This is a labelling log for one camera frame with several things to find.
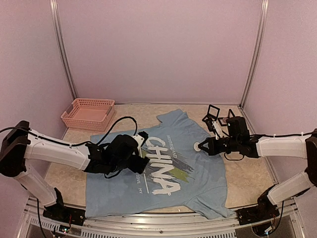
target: black bracket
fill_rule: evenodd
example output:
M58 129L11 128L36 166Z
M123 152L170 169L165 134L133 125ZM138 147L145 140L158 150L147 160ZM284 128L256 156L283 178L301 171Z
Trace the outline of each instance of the black bracket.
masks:
M236 211L240 225L261 222L271 219L274 216L279 216L277 206L273 205L267 197L268 192L272 189L272 187L267 189L258 198L258 204L256 206L242 208Z
M15 177L26 171L24 153L27 145L31 143L27 132L30 130L29 123L22 120L16 127L24 131L11 130L3 139L0 151L0 174L7 177Z
M317 134L306 139L306 150L308 167L305 172L313 185L317 186Z
M85 221L85 210L64 206L60 191L57 188L54 189L57 196L56 204L45 207L43 216L59 222L82 226Z
M231 109L229 109L228 116L226 118L218 118L218 122L220 123L221 126L227 126L228 125L227 119L232 117L235 117L235 114L233 113Z
M210 110L211 110L212 108L217 110L216 116L210 113ZM207 127L208 127L208 130L209 130L210 132L214 132L214 127L213 127L213 125L212 125L212 122L213 122L213 121L216 121L216 120L218 119L219 112L220 112L220 108L215 107L215 106L209 104L208 112L207 112L206 116L204 116L204 118L203 118L202 121L203 121L204 123L206 123L206 125L207 125Z

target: floor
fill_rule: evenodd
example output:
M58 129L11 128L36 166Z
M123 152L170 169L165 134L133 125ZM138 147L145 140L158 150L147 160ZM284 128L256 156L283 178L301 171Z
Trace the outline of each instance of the floor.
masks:
M232 109L236 116L241 116L237 106L218 107L221 109L220 117L227 116L229 109ZM156 118L157 115L168 113L175 109L186 111L189 118L195 120L201 127L207 130L205 123L202 122L202 118L207 113L207 105L116 105L116 113L111 120L110 125L122 116L132 116L137 120L138 128L151 127L159 124L159 121ZM119 122L113 131L129 130L133 128L133 122L124 120ZM69 129L63 139L65 141L79 143L89 140L90 136L93 134L102 134L102 132ZM230 159L237 158L240 158L240 155L230 155ZM228 195L225 204L227 208L255 204L257 198L263 191L273 185L263 158L245 158L239 162L224 160L224 162L228 184ZM65 165L51 164L45 180L51 186L58 188L62 193L65 203L85 207L86 174L83 171ZM154 212L184 213L191 212L191 210L185 206L179 206L163 208L155 210Z

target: wire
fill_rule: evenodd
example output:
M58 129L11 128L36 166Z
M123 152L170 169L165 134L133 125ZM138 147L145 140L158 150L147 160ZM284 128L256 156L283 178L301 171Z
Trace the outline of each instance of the wire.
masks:
M42 227L42 223L41 223L39 200L38 199L36 199L36 200L37 200L37 203L38 203L38 218L39 218L39 224L40 224L41 232L42 232L43 237L47 238L45 233L44 233L44 231L43 231L43 227Z
M226 157L226 153L224 153L223 155L224 155L224 157L226 158L226 160L228 160L228 161L241 161L241 160L244 159L244 156L243 156L243 157L242 157L241 159L239 159L239 160L230 160L230 159L228 159L228 158Z
M253 134L250 136L265 136L265 137L290 137L290 136L305 136L305 135L317 135L317 131L307 132L304 134L286 134L286 135L266 135L266 134Z
M274 224L273 224L273 226L276 227L276 216L273 215L273 217L274 217Z
M109 131L100 139L100 141L97 142L96 145L99 145L99 144L109 135L109 133L111 132L111 130L114 128L114 126L115 126L119 121L121 121L121 120L123 120L123 119L131 119L131 120L133 120L133 122L135 123L135 131L134 131L134 134L133 134L133 135L135 135L135 134L137 133L137 130L138 130L137 121L136 121L133 117L121 117L121 118L119 118L118 120L116 120L116 121L112 124L111 128L109 129Z
M263 234L263 235L260 236L260 237L267 237L267 236L273 234L273 233L277 230L277 228L279 227L279 224L281 223L282 217L283 217L283 210L284 210L284 201L282 202L281 215L279 216L279 220L278 220L277 226L274 228L274 230L273 230L271 233Z
M69 228L70 228L70 226L71 226L71 214L69 216Z
M21 128L21 127L16 127L16 126L11 126L11 127L4 128L4 129L0 130L0 133L4 132L4 131L6 131L6 130L14 130L14 129L15 129L15 130L24 131L24 132L26 132L26 133L28 133L28 134L34 136L34 137L38 137L38 138L40 138L40 139L47 140L47 141L49 141L49 142L53 142L53 143L56 143L56 144L59 144L59 145L65 145L65 146L69 146L69 147L80 146L80 145L83 145L83 144L86 144L86 143L91 143L91 144L92 144L91 141L85 141L85 142L81 142L81 143L79 143L79 144L67 144L67 143L63 143L63 142L57 141L57 140L53 140L53 139L49 139L49 138L43 137L43 136L41 136L41 135L37 135L37 134L35 134L35 133L33 133L33 132L27 130L27 129L24 129L24 128Z
M99 145L99 147L105 148L106 146L109 146L110 144L111 144L111 143L104 143L104 144Z
M55 237L55 235L56 235L55 226L54 226L53 232L51 231L51 235L53 236L53 238L54 238L54 237Z
M104 174L104 177L105 177L105 179L114 178L114 177L118 176L121 171L122 171L122 170L119 170L115 175L112 175L112 176L110 176L110 177L107 177L106 174Z

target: white wall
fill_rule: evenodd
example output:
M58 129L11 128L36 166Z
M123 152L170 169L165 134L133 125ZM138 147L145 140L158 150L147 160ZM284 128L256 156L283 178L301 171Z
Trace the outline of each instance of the white wall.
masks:
M238 104L260 0L58 2L80 97Z
M317 1L269 1L264 41L245 111L257 133L317 128ZM271 158L279 181L307 161ZM309 238L317 234L317 189L296 199Z
M59 117L72 100L50 2L0 1L0 38L0 128L27 120L33 129L61 138L66 127ZM35 165L44 174L47 163ZM0 175L0 237L14 236L28 196L18 182Z

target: t-shirt sleeve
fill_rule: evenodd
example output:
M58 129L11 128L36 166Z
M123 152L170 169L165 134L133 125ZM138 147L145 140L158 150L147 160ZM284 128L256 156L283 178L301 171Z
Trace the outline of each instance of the t-shirt sleeve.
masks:
M199 194L192 198L185 206L193 211L213 219L219 216L229 217L234 214L233 211L224 207L227 198L227 187L216 187L207 192Z
M187 113L183 112L180 109L177 109L169 113L159 115L157 116L157 119L164 125L173 125L178 121L188 119L188 116Z

